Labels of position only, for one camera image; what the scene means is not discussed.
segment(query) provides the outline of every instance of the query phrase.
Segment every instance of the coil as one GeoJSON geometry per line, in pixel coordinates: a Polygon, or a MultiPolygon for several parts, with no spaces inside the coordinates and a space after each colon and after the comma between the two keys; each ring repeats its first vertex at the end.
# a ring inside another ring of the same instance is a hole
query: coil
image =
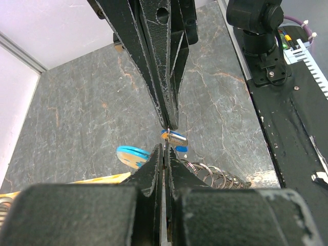
{"type": "Polygon", "coordinates": [[[0,197],[0,230],[8,214],[12,201],[13,199],[10,197],[6,197],[6,196],[0,197]]]}
{"type": "Polygon", "coordinates": [[[239,177],[218,167],[207,166],[200,162],[189,162],[184,159],[181,162],[203,182],[215,189],[248,189],[251,186],[250,182],[244,182],[239,177]]]}

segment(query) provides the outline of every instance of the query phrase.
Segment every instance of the white gear rack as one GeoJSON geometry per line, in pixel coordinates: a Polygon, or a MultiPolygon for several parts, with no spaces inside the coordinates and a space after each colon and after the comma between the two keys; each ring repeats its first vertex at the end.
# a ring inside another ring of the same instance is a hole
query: white gear rack
{"type": "Polygon", "coordinates": [[[308,49],[305,47],[303,42],[298,39],[297,43],[299,45],[299,49],[297,50],[284,50],[285,60],[288,64],[293,64],[303,60],[312,73],[314,80],[318,83],[320,89],[322,90],[324,96],[328,100],[328,81],[326,77],[323,75],[317,63],[314,61],[308,49]]]}

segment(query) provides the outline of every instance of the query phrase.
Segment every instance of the purple cable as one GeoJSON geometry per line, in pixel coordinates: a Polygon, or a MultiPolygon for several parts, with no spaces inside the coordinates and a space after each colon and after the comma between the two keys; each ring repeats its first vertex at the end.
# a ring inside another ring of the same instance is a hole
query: purple cable
{"type": "MultiPolygon", "coordinates": [[[[283,18],[288,19],[288,20],[290,20],[290,21],[293,21],[293,22],[299,24],[300,26],[303,25],[303,22],[302,22],[301,20],[295,18],[295,17],[289,16],[289,15],[285,15],[283,18]]],[[[306,34],[307,34],[308,37],[311,37],[311,36],[312,36],[312,31],[310,30],[310,28],[309,28],[307,25],[304,25],[304,26],[303,26],[303,29],[304,29],[304,31],[306,32],[306,34]]],[[[311,38],[311,39],[309,40],[309,42],[310,42],[310,44],[312,44],[312,42],[313,42],[313,38],[311,38]]]]}

